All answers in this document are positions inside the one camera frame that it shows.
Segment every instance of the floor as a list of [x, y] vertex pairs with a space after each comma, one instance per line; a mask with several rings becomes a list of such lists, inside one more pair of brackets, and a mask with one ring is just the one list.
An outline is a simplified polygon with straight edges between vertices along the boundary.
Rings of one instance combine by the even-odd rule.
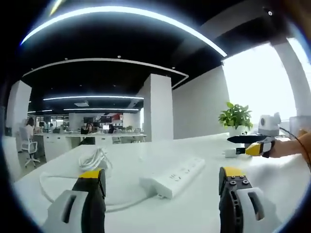
[[40, 160], [40, 163], [35, 163], [36, 167], [34, 167], [32, 162], [30, 162], [27, 167], [25, 167], [27, 158], [29, 158], [29, 154], [27, 152], [18, 153], [18, 160], [21, 167], [21, 178], [47, 162], [45, 157], [41, 156], [38, 158]]

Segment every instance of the power strip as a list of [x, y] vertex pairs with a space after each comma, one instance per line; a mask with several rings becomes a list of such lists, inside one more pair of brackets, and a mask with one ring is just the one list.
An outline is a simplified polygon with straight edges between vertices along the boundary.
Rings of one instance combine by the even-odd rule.
[[192, 157], [160, 176], [140, 178], [140, 184], [149, 195], [157, 193], [172, 199], [187, 187], [204, 166], [204, 159]]

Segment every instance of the white column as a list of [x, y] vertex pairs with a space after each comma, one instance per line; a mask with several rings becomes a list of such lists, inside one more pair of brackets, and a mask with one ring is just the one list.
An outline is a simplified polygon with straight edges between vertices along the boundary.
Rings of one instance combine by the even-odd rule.
[[[285, 37], [278, 38], [277, 41], [271, 41], [271, 44], [274, 46], [275, 50], [280, 56], [280, 59], [290, 80], [296, 104], [297, 115], [311, 116], [311, 92], [306, 74], [296, 53]], [[286, 95], [286, 93], [282, 92], [281, 83], [279, 90], [277, 91], [282, 95]]]
[[170, 77], [151, 74], [144, 83], [146, 141], [173, 140], [173, 99]]
[[31, 89], [22, 81], [12, 85], [6, 114], [6, 127], [12, 128], [12, 136], [16, 136], [19, 127], [27, 119]]

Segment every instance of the black ceiling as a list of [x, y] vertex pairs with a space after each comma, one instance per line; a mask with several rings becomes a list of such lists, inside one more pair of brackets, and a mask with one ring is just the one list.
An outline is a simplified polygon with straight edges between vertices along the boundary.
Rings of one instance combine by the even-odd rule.
[[[119, 5], [150, 10], [174, 18], [200, 32], [200, 26], [222, 10], [240, 2], [202, 0], [66, 0], [49, 16], [54, 1], [22, 1], [21, 22], [16, 37], [10, 41], [15, 51], [13, 80], [22, 79], [32, 89], [29, 110], [74, 108], [72, 101], [49, 102], [43, 98], [70, 95], [135, 96], [150, 73], [167, 75], [174, 85], [184, 76], [157, 68], [119, 62], [87, 61], [47, 67], [24, 77], [23, 74], [40, 66], [80, 58], [117, 58], [140, 61], [172, 68], [188, 74], [191, 80], [221, 64], [222, 57], [206, 46], [181, 63], [171, 60], [172, 53], [189, 33], [162, 21], [132, 14], [95, 13], [72, 17], [55, 23], [18, 46], [27, 32], [43, 22], [90, 6]], [[271, 30], [263, 19], [247, 22], [218, 37], [215, 43], [228, 55], [269, 39]], [[92, 100], [90, 107], [126, 108], [129, 100]]]

